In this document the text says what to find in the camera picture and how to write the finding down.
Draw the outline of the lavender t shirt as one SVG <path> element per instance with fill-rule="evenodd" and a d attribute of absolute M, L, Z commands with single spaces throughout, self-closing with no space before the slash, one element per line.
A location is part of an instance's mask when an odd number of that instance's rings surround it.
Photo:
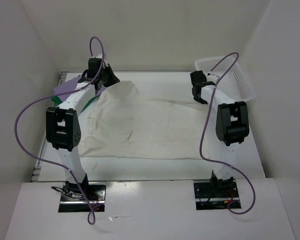
<path fill-rule="evenodd" d="M 71 80 L 65 81 L 64 83 L 58 85 L 53 89 L 53 93 L 55 95 L 59 95 L 65 92 L 72 92 L 76 89 L 78 81 L 80 80 L 80 76 L 74 77 Z"/>

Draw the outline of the cream t shirt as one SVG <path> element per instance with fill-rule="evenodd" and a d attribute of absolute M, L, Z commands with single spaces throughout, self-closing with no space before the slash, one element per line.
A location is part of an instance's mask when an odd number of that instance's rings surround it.
<path fill-rule="evenodd" d="M 199 159 L 208 108 L 140 96 L 131 81 L 100 95 L 78 145 L 81 157 Z"/>

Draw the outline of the green t shirt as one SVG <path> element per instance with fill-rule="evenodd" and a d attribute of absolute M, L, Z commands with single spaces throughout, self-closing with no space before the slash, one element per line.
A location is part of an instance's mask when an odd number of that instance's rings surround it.
<path fill-rule="evenodd" d="M 62 100 L 61 96 L 54 96 L 51 98 L 52 102 L 55 104 L 56 107 L 61 109 L 74 109 L 80 114 L 84 111 L 95 99 L 98 99 L 98 96 L 83 96 L 81 95 L 69 95 L 67 98 Z"/>

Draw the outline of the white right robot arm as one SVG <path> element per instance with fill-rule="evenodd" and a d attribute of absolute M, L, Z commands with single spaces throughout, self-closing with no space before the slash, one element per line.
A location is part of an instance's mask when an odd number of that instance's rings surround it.
<path fill-rule="evenodd" d="M 220 197 L 227 191 L 224 181 L 234 175 L 238 149 L 250 133 L 248 107 L 244 101 L 235 101 L 228 97 L 211 81 L 194 83 L 192 95 L 195 101 L 209 105 L 199 144 L 199 154 L 205 161 L 217 164 L 217 168 L 211 174 L 217 179 L 209 184 L 209 191 L 213 196 Z M 222 142 L 220 160 L 210 159 L 203 155 L 203 140 L 212 109 L 216 111 L 215 135 Z"/>

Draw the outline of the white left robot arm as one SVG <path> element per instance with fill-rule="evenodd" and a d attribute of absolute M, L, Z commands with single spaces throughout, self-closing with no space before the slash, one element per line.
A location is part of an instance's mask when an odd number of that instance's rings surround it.
<path fill-rule="evenodd" d="M 46 110 L 46 139 L 56 149 L 61 164 L 66 167 L 65 191 L 72 192 L 79 200 L 89 196 L 90 187 L 79 156 L 78 145 L 82 133 L 78 115 L 97 92 L 120 81 L 109 64 L 103 66 L 93 84 L 82 89 L 88 84 L 88 80 L 87 76 L 80 77 L 76 92 L 71 93 L 57 107 Z"/>

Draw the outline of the white plastic basket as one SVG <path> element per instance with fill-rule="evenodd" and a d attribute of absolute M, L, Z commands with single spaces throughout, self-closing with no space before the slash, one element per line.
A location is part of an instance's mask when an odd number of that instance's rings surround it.
<path fill-rule="evenodd" d="M 222 56 L 203 58 L 196 60 L 194 66 L 196 70 L 203 71 L 208 81 L 216 83 L 219 77 L 224 76 L 217 88 L 235 101 L 254 100 L 256 92 L 249 75 L 239 63 L 231 67 L 235 59 L 234 54 L 226 59 Z"/>

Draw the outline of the aluminium table edge rail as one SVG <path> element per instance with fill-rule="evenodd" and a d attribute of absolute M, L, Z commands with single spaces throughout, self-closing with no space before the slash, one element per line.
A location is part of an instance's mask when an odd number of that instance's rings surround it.
<path fill-rule="evenodd" d="M 51 106 L 45 111 L 45 126 L 47 129 L 44 132 L 44 137 L 41 144 L 41 149 L 39 151 L 38 157 L 40 159 L 48 160 L 51 162 L 60 163 L 60 157 L 58 153 L 53 148 L 53 145 L 47 140 L 47 134 L 50 137 L 56 134 L 57 128 L 57 107 L 51 103 Z M 32 172 L 30 182 L 40 183 L 40 182 L 60 182 L 65 180 L 65 173 L 63 168 L 57 170 L 58 165 L 49 164 L 47 162 L 37 160 Z"/>

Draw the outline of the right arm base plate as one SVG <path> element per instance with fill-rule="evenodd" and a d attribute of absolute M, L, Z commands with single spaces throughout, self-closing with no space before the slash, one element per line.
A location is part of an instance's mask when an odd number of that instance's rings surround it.
<path fill-rule="evenodd" d="M 230 203 L 230 209 L 241 209 L 237 184 L 224 189 L 212 190 L 209 181 L 194 181 L 194 197 L 197 211 L 203 210 L 226 210 Z"/>

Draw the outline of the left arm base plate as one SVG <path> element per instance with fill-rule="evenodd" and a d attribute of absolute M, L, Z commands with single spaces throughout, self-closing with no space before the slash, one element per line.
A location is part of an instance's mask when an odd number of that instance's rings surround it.
<path fill-rule="evenodd" d="M 90 207 L 87 204 L 78 186 L 65 182 L 62 187 L 52 186 L 52 190 L 60 193 L 59 213 L 88 213 Z M 95 212 L 105 211 L 106 185 L 104 183 L 92 183 L 82 188 L 89 203 Z"/>

